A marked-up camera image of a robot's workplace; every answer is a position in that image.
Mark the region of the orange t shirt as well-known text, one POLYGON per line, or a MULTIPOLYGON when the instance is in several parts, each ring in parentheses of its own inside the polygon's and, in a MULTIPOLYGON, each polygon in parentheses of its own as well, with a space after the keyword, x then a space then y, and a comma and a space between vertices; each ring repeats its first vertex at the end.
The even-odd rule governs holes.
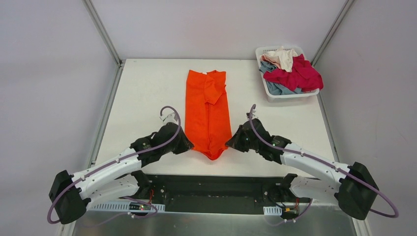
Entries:
POLYGON ((189 70, 185 92, 185 134, 193 150, 218 159, 232 137, 226 72, 189 70))

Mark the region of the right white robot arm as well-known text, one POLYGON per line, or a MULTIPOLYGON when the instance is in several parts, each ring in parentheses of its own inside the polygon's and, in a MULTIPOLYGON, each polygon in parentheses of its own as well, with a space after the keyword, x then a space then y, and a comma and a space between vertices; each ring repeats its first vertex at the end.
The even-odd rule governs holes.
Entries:
POLYGON ((366 219, 377 197, 377 185, 361 163, 347 165, 313 153, 282 136, 270 135, 259 119, 240 125, 225 145, 240 152, 254 150, 265 160, 299 169, 310 177, 287 174, 279 185, 281 199, 309 198, 339 206, 352 218, 366 219))

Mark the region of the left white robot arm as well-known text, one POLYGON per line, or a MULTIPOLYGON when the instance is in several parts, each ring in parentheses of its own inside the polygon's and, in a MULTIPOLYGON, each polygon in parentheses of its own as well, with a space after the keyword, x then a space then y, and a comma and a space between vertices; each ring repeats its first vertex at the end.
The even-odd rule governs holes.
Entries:
POLYGON ((59 172, 49 192, 52 205, 48 222, 69 224, 106 201, 131 196, 146 198, 151 183, 142 168, 165 154, 181 154, 193 147, 183 129, 169 122, 100 165, 73 174, 59 172))

